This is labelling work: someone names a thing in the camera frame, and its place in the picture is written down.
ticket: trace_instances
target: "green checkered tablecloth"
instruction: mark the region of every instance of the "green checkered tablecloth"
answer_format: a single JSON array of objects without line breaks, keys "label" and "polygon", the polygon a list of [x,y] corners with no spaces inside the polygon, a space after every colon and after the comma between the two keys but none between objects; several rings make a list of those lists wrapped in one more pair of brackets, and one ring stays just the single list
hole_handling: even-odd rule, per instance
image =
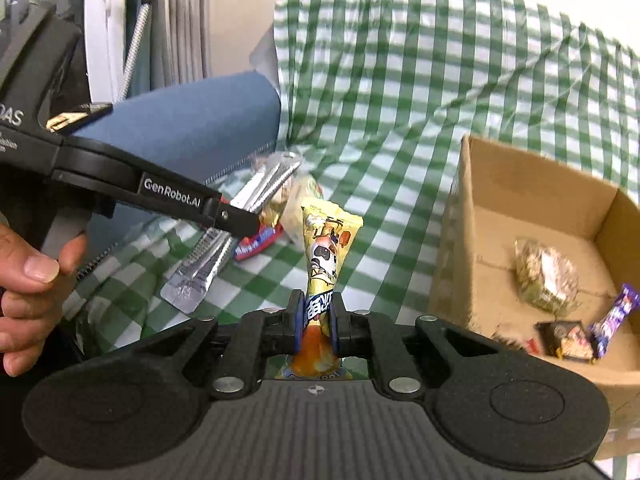
[{"label": "green checkered tablecloth", "polygon": [[[564,160],[638,202],[638,57],[567,16],[522,0],[281,0],[274,38],[280,146],[364,216],[338,279],[350,310],[412,323],[427,308],[465,134]],[[157,218],[78,284],[65,312],[88,354],[186,319],[159,291],[201,234]],[[234,322],[293,288],[306,288],[303,255],[280,240],[228,264],[193,316]]]}]

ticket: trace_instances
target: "human hand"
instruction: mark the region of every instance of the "human hand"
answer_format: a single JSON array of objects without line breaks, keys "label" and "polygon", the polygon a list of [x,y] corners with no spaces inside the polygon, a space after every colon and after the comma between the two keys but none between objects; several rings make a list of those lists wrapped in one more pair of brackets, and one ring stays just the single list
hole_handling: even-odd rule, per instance
[{"label": "human hand", "polygon": [[62,318],[62,303],[74,289],[76,268],[86,251],[86,237],[69,241],[58,261],[36,249],[0,223],[0,352],[10,376],[30,370],[44,341]]}]

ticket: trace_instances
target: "purple candy wrapper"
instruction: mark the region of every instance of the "purple candy wrapper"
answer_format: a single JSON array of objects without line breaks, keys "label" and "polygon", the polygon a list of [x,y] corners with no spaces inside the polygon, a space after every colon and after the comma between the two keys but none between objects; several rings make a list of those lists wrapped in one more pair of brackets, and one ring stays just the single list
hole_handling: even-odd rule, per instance
[{"label": "purple candy wrapper", "polygon": [[589,328],[593,336],[593,347],[598,359],[602,359],[607,353],[609,341],[616,333],[620,324],[625,320],[631,311],[640,306],[640,294],[626,283],[622,286],[622,291],[616,298],[613,307],[607,315]]}]

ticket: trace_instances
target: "open cardboard box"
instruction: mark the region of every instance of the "open cardboard box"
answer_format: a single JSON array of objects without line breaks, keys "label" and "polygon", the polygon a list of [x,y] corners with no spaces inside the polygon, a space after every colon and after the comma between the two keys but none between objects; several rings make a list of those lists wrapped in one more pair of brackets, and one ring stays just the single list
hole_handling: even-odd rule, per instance
[{"label": "open cardboard box", "polygon": [[[623,283],[640,287],[640,210],[622,190],[537,154],[465,137],[429,312],[487,337],[500,323],[532,335],[537,322],[554,320],[518,298],[519,237],[553,246],[575,264],[581,305],[567,319],[585,328],[609,311]],[[596,383],[612,427],[640,427],[640,312],[622,323],[593,365],[543,358]]]}]

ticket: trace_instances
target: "metal rivet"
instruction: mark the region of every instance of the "metal rivet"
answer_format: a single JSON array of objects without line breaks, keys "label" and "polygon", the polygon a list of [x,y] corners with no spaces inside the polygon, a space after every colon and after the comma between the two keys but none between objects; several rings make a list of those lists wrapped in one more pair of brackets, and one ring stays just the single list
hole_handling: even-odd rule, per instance
[{"label": "metal rivet", "polygon": [[420,383],[411,377],[396,377],[389,381],[389,387],[397,394],[413,394],[420,389]]},{"label": "metal rivet", "polygon": [[213,387],[222,394],[234,394],[244,388],[244,382],[238,377],[219,377],[213,381]]}]

